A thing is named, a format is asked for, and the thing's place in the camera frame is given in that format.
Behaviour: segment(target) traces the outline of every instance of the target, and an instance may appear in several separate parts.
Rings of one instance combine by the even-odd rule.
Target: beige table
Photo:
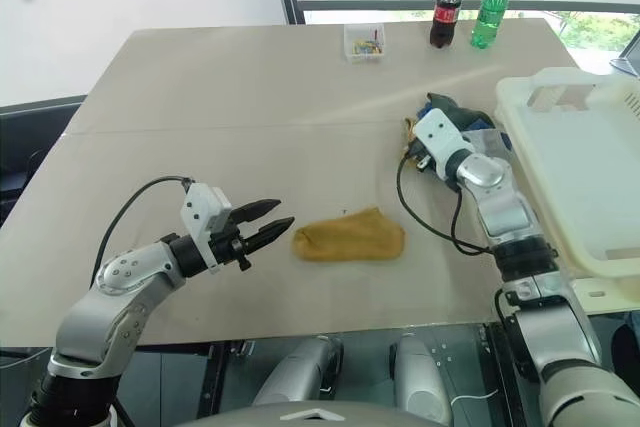
[[[392,262],[305,263],[293,229],[252,256],[201,274],[152,316],[146,343],[403,327],[493,318],[499,284],[489,258],[467,258],[418,226],[400,206],[394,176],[401,119],[428,91],[492,110],[505,76],[571,59],[544,21],[505,22],[499,42],[472,50],[461,23],[444,51],[424,23],[386,26],[377,65],[340,56],[341,26],[143,31],[123,47],[0,230],[0,342],[50,345],[84,293],[110,219],[145,181],[188,174],[222,187],[232,203],[283,200],[266,223],[294,226],[377,205],[407,231]],[[447,228],[453,194],[407,171],[408,201]],[[177,231],[183,193],[162,185],[131,208],[107,255]],[[477,240],[473,215],[460,236]]]

